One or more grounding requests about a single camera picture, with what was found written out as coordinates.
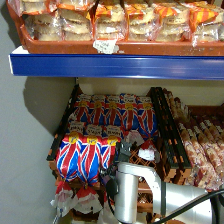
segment white wall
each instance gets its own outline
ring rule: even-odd
[[[0,223],[52,223],[54,178],[46,156],[71,93],[73,78],[14,77],[8,54],[19,45],[0,0]],[[145,95],[150,86],[173,91],[186,104],[220,105],[224,82],[80,79],[85,93]]]

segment white label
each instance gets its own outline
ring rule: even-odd
[[[79,96],[80,101],[90,101],[91,100],[91,96],[86,95],[86,94],[81,94]]]
[[[136,103],[134,95],[124,95],[125,103]]]
[[[86,132],[87,132],[88,135],[101,136],[102,135],[102,128],[101,128],[101,126],[89,124],[87,126]]]
[[[138,97],[139,101],[141,101],[142,103],[152,103],[152,100],[150,97],[146,97],[146,96],[140,96]]]
[[[137,142],[137,146],[140,146],[145,142],[142,136],[136,130],[130,131],[126,136],[125,141],[131,144]]]
[[[194,131],[196,132],[196,134],[200,134],[201,131],[199,130],[199,128],[197,126],[194,126]]]
[[[180,129],[180,130],[185,130],[186,128],[184,127],[183,124],[179,123],[179,129]]]
[[[191,129],[187,129],[188,134],[190,135],[190,137],[194,137],[194,133]]]
[[[205,124],[203,122],[200,123],[200,127],[201,127],[202,130],[206,129],[206,126],[205,126]]]
[[[93,101],[101,101],[101,102],[104,102],[105,96],[104,95],[93,95],[92,99],[93,99]]]
[[[104,54],[112,54],[117,40],[95,40],[93,47]]]
[[[108,99],[109,102],[120,103],[120,97],[119,96],[108,96],[107,99]]]
[[[210,122],[209,120],[204,120],[204,122],[205,122],[205,124],[206,124],[208,127],[212,126],[212,124],[211,124],[211,122]]]
[[[117,126],[108,125],[106,129],[107,136],[121,137],[121,129]]]
[[[80,134],[83,134],[83,127],[84,127],[84,123],[83,122],[71,122],[70,123],[70,127],[69,127],[69,131],[70,132],[78,132]]]
[[[216,126],[216,128],[217,128],[218,132],[220,132],[220,133],[223,132],[223,130],[220,126]]]
[[[155,158],[153,147],[152,147],[152,149],[149,148],[149,150],[148,149],[146,149],[146,150],[139,149],[138,156],[141,157],[142,159],[145,159],[148,161],[153,161]]]

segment blue shelf edge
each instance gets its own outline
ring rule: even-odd
[[[224,57],[9,55],[15,76],[224,80]]]

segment price tag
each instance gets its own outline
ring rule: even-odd
[[[117,40],[95,40],[93,47],[104,54],[113,54]]]

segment packaged bread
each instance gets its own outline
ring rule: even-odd
[[[35,15],[33,18],[34,39],[39,41],[62,40],[61,22],[58,11]]]
[[[95,39],[123,40],[127,20],[118,0],[100,0],[95,14]]]
[[[57,5],[61,9],[88,11],[95,4],[95,0],[59,0]]]
[[[190,9],[192,43],[219,40],[219,30],[224,21],[224,10],[206,1],[181,3]]]
[[[154,1],[152,7],[159,16],[160,29],[156,41],[182,41],[190,38],[189,9],[176,2]]]
[[[56,0],[9,0],[8,3],[18,16],[51,13],[57,9]]]
[[[144,0],[126,0],[124,6],[128,18],[128,40],[152,40],[158,27],[154,9]]]
[[[89,41],[92,24],[88,11],[60,9],[65,41]]]

